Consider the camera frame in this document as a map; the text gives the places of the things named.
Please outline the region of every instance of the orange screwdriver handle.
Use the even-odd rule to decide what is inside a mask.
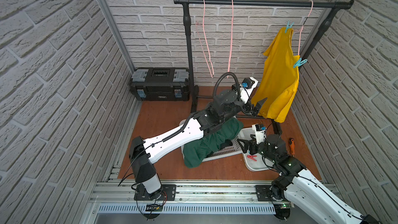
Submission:
[[[290,146],[290,154],[294,157],[296,151],[295,151],[295,140],[293,138],[289,139],[289,146]]]

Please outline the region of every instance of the black toolbox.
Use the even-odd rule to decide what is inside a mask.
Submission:
[[[138,68],[130,80],[130,92],[139,101],[188,101],[186,68]]]

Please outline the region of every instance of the white brick wall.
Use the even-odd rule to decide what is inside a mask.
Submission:
[[[187,51],[182,6],[173,0],[107,0],[118,23],[131,59],[136,67],[187,67]],[[311,31],[321,10],[315,9],[304,28],[303,41]],[[226,72],[228,67],[229,44],[231,38],[231,13],[229,6],[206,6],[205,30],[212,53],[214,68]],[[195,21],[201,21],[203,5],[190,5],[192,16],[193,66],[197,85],[213,85],[216,81],[206,73]],[[234,8],[234,47],[231,59],[232,72],[244,72],[253,76],[253,68],[261,68],[264,62],[262,52],[266,50],[278,30],[295,22],[300,28],[305,8],[272,8],[235,6]],[[297,52],[298,34],[293,36],[293,51]]]
[[[292,105],[324,180],[382,223],[398,222],[397,14],[398,0],[355,0],[338,14]]]
[[[0,2],[0,222],[77,223],[131,74],[96,0]]]

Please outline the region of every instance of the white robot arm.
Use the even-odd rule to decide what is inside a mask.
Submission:
[[[235,79],[235,84],[232,89],[216,95],[219,83],[227,75]],[[204,110],[192,113],[182,126],[153,138],[134,138],[129,157],[136,183],[142,183],[149,196],[156,199],[163,189],[153,164],[183,144],[216,132],[240,111],[256,116],[266,101],[265,98],[256,106],[250,103],[250,95],[257,83],[256,79],[250,77],[239,84],[235,74],[227,72],[216,82],[213,102]],[[272,169],[279,173],[279,177],[271,184],[268,195],[271,199],[291,201],[321,224],[378,223],[370,215],[363,216],[336,197],[304,164],[288,155],[286,143],[280,135],[266,137],[263,125],[254,125],[253,129],[255,135],[252,140],[240,141],[246,142],[244,152],[249,150],[251,155],[259,153],[274,163]]]

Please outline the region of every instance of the black metal rack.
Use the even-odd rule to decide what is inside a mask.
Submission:
[[[185,36],[187,38],[187,50],[188,50],[188,64],[189,64],[189,88],[191,90],[192,106],[191,112],[195,112],[197,108],[197,98],[211,99],[210,96],[197,96],[199,87],[195,86],[193,81],[193,62],[192,62],[192,44],[191,44],[191,16],[189,15],[189,4],[203,4],[203,0],[174,0],[175,4],[182,4],[183,8],[183,22],[185,27]],[[231,0],[205,0],[206,4],[216,5],[231,5]],[[349,2],[314,2],[314,8],[331,8],[330,13],[326,19],[321,23],[316,32],[310,46],[306,53],[302,56],[302,59],[306,59],[315,45],[319,42],[323,34],[329,29],[333,18],[340,9],[350,9],[354,0]],[[289,6],[289,7],[311,7],[309,1],[295,1],[295,0],[234,0],[234,5],[245,5],[245,6]]]

